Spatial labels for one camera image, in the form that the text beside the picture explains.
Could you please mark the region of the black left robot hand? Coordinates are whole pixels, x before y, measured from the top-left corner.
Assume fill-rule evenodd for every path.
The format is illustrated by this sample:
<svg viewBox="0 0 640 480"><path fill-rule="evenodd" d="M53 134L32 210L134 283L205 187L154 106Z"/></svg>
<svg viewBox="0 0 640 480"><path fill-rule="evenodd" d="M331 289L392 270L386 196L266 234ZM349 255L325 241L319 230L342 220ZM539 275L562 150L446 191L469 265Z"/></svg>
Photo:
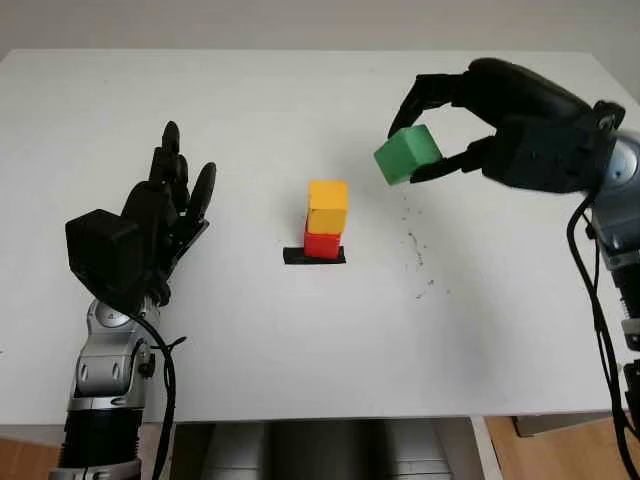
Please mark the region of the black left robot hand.
<svg viewBox="0 0 640 480"><path fill-rule="evenodd" d="M216 173L216 164L206 163L194 188L188 188L179 127L170 121L154 149L148 179L134 186L126 200L122 216L135 222L144 236L143 295L159 306L169 302L168 280L178 261L209 226L205 214Z"/></svg>

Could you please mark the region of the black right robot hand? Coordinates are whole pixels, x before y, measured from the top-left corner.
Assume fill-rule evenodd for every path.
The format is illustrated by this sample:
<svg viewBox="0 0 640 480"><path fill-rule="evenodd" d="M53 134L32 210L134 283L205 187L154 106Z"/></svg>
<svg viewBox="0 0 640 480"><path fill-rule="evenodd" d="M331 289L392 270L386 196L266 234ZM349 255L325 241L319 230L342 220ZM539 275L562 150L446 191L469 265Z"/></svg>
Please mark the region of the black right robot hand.
<svg viewBox="0 0 640 480"><path fill-rule="evenodd" d="M479 170L509 187L551 193L591 190L601 181L593 108L525 67L480 58L461 74L419 74L389 132L444 105L465 109L496 131L459 154L419 167L413 183L457 170Z"/></svg>

